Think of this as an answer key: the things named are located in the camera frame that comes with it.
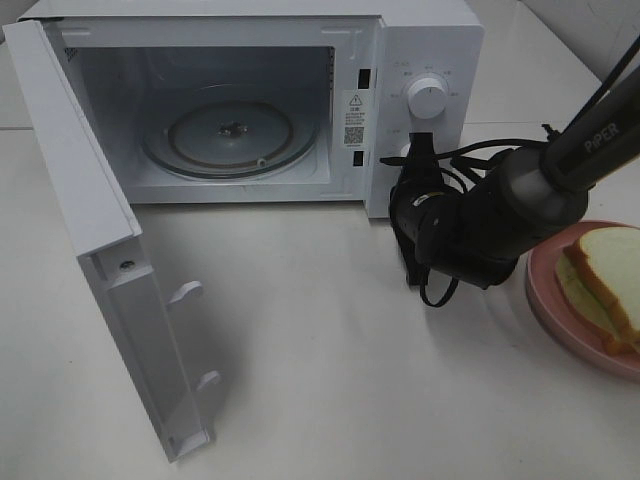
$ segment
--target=table surface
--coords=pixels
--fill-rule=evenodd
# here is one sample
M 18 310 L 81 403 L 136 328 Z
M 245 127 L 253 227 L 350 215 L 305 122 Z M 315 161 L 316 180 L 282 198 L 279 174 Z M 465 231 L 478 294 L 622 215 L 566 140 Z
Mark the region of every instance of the table surface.
M 565 124 L 595 78 L 522 4 L 472 5 L 487 38 L 462 143 Z M 215 443 L 168 464 L 25 128 L 0 47 L 3 480 L 638 478 L 640 387 L 542 330 L 524 261 L 429 310 L 354 204 L 135 208 L 163 291 L 205 286 L 204 320 L 175 326 L 186 361 L 224 375 L 201 399 Z M 640 224 L 638 178 L 605 179 L 588 218 Z

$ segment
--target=white wall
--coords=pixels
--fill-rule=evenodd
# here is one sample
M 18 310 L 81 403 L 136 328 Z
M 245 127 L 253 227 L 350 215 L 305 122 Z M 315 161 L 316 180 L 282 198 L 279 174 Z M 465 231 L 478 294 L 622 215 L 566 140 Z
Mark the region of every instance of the white wall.
M 0 26 L 13 23 L 22 15 L 36 0 L 0 0 Z M 0 28 L 0 43 L 4 41 L 4 34 Z
M 640 0 L 523 0 L 604 78 L 640 33 Z M 636 58 L 634 65 L 640 64 Z

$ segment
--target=open microwave door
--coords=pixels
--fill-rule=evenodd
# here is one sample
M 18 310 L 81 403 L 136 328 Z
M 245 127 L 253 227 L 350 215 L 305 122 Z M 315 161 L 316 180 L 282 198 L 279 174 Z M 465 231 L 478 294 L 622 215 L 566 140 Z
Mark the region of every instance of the open microwave door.
M 74 52 L 45 28 L 9 25 L 6 39 L 78 262 L 173 461 L 209 441 L 195 392 L 217 373 L 189 384 L 170 318 L 201 287 L 162 298 L 142 230 L 67 77 Z

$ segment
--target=microwave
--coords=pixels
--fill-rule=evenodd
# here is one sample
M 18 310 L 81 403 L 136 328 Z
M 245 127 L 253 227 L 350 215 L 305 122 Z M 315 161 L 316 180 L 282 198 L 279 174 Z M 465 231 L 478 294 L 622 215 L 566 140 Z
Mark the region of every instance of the microwave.
M 5 27 L 77 261 L 170 461 L 206 444 L 131 204 L 362 202 L 458 146 L 483 28 L 463 0 L 41 0 Z

